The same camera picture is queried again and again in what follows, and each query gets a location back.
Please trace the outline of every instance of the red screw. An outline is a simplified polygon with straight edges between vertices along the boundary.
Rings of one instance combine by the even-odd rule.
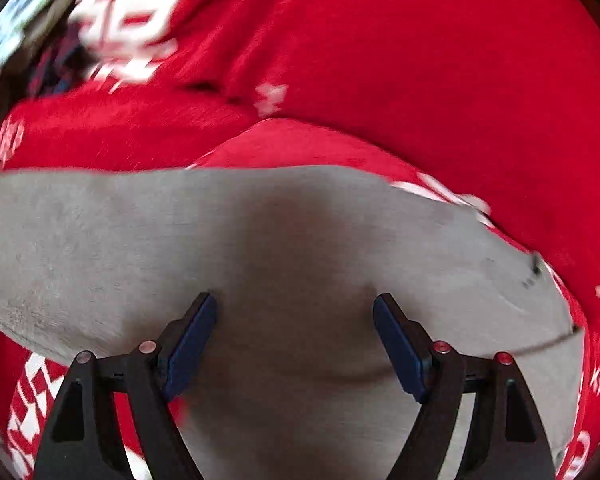
[[[435,341],[433,343],[433,349],[439,354],[448,354],[451,352],[451,345],[446,341]]]
[[[508,352],[498,352],[496,359],[501,365],[509,366],[513,364],[513,357]]]

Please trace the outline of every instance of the blue gripper pad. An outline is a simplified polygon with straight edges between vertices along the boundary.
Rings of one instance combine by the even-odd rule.
[[[191,378],[198,370],[205,344],[217,322],[218,304],[209,294],[190,320],[166,363],[166,382],[162,388],[162,396],[167,402],[172,401],[189,386]]]
[[[374,301],[373,318],[376,331],[394,366],[402,389],[413,395],[416,402],[422,403],[429,391],[425,385],[425,373],[428,372],[430,364],[424,363],[418,357],[382,296],[378,296]]]

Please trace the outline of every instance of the gray fabric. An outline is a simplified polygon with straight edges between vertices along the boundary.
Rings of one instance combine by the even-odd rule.
[[[461,352],[513,351],[554,453],[570,439],[582,334],[470,208],[334,167],[0,176],[0,329],[27,347],[126,352],[201,290],[221,319],[182,433],[209,479],[386,476],[418,406],[373,329],[380,292]]]

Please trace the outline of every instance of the silver screw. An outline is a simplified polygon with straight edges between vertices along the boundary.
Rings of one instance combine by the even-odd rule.
[[[143,354],[151,354],[155,350],[156,347],[157,347],[157,345],[155,344],[155,341],[148,340],[148,341],[142,341],[138,348],[140,349],[140,351]]]
[[[448,354],[451,352],[451,345],[446,341],[435,341],[433,343],[433,349],[439,354]]]
[[[501,365],[509,366],[513,364],[513,357],[508,352],[498,352],[496,359]]]
[[[91,359],[91,352],[87,352],[86,350],[80,352],[75,358],[75,360],[78,361],[81,365],[88,363],[89,359]]]

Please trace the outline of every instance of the gray surface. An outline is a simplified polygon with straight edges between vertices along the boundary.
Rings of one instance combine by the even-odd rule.
[[[346,168],[0,176],[0,329],[29,348],[126,352],[217,295],[182,429],[213,479],[386,476],[417,405],[373,329],[380,292],[461,352],[513,351],[557,453],[582,335],[532,277],[469,208]]]

